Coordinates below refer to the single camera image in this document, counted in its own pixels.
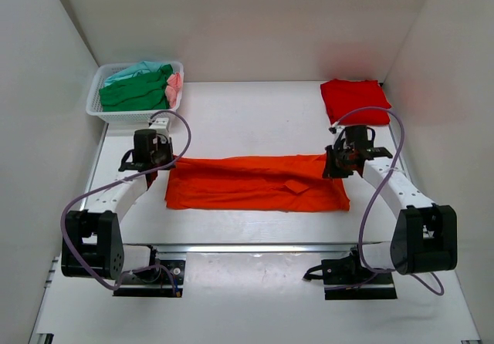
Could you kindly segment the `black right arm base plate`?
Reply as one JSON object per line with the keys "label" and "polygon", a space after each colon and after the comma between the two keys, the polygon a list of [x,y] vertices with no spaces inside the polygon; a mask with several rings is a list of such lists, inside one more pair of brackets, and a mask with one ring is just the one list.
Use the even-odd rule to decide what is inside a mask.
{"label": "black right arm base plate", "polygon": [[325,258],[306,270],[303,280],[321,281],[327,301],[395,300],[391,273],[378,274],[363,267],[357,247],[340,258]]}

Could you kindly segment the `orange t shirt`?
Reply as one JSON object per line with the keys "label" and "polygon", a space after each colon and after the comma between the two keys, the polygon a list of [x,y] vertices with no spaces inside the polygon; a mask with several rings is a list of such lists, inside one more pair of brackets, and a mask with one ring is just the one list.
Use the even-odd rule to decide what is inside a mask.
{"label": "orange t shirt", "polygon": [[326,156],[181,158],[164,197],[173,210],[349,211],[341,179],[324,179]]}

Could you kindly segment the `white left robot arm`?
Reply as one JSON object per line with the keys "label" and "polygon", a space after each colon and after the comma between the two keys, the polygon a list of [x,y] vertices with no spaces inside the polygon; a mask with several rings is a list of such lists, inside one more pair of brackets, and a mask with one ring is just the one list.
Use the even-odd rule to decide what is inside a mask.
{"label": "white left robot arm", "polygon": [[157,178],[157,172],[148,171],[173,161],[172,140],[165,128],[147,128],[134,132],[133,143],[120,161],[117,185],[98,193],[87,209],[65,216],[66,233],[73,244],[69,248],[63,242],[61,270],[66,277],[90,277],[73,251],[104,279],[116,281],[124,271],[135,271],[143,280],[152,281],[161,273],[161,261],[152,247],[124,245],[120,222]]}

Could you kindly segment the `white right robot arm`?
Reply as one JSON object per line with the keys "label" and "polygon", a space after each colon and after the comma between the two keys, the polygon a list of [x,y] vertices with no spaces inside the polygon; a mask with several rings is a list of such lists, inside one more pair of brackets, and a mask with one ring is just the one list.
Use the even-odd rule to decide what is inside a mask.
{"label": "white right robot arm", "polygon": [[357,256],[346,263],[354,282],[373,273],[396,271],[413,275],[449,271],[458,263],[457,214],[449,205],[425,196],[396,166],[398,156],[374,144],[375,131],[365,125],[335,126],[333,143],[326,148],[323,177],[344,179],[358,174],[374,189],[396,221],[390,241],[364,243],[365,220],[357,241]]}

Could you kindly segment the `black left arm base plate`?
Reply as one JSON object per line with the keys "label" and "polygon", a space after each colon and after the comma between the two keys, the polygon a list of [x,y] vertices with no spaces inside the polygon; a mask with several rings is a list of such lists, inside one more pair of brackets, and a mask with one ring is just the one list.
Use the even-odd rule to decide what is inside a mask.
{"label": "black left arm base plate", "polygon": [[163,253],[157,250],[151,252],[149,265],[162,265],[171,274],[162,268],[153,268],[140,271],[137,274],[127,275],[122,285],[113,292],[114,297],[129,298],[181,298],[184,290],[186,272],[185,253]]}

